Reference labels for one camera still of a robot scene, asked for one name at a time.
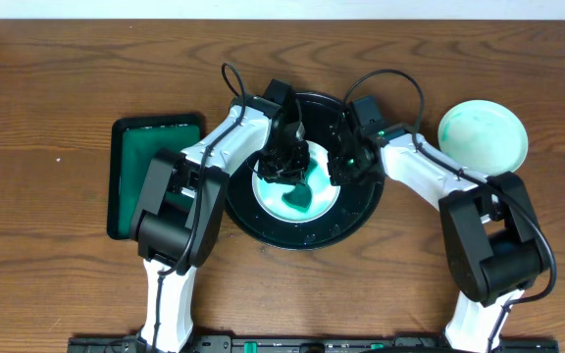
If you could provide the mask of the green scouring sponge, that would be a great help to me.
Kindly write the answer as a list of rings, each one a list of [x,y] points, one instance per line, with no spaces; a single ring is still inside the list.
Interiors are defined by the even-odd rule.
[[[312,198],[312,190],[307,184],[296,184],[290,191],[282,195],[282,201],[286,206],[303,213],[309,211]]]

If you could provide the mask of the mint plate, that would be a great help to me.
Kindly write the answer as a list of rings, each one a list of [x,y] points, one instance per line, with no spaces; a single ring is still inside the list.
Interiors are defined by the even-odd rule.
[[[516,172],[529,151],[522,121],[489,100],[468,100],[449,109],[438,125],[437,141],[456,162],[491,176]]]

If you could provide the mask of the white plate with green stain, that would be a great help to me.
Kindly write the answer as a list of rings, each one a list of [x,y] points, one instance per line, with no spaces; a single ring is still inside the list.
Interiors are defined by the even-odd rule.
[[[282,200],[285,192],[294,185],[266,182],[252,173],[252,189],[258,204],[270,216],[287,223],[308,223],[324,216],[335,204],[340,193],[339,186],[331,185],[328,173],[328,152],[321,145],[308,141],[310,163],[305,183],[312,190],[312,204],[308,212],[298,212],[286,206]]]

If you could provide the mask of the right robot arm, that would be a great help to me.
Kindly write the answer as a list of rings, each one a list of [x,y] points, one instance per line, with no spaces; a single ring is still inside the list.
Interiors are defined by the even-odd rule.
[[[382,174],[435,207],[447,264],[460,290],[444,330],[449,346],[492,352],[511,310],[547,296],[556,280],[523,181],[511,172],[470,172],[430,145],[414,127],[391,125],[371,96],[341,104],[330,126],[333,184]]]

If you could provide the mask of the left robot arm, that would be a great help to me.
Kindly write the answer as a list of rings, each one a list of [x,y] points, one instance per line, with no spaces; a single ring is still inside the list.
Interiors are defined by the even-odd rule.
[[[301,184],[308,144],[296,92],[278,79],[260,95],[239,93],[224,121],[192,146],[151,159],[130,221],[148,277],[138,352],[179,352],[193,331],[195,274],[219,235],[232,175],[251,158],[266,182]]]

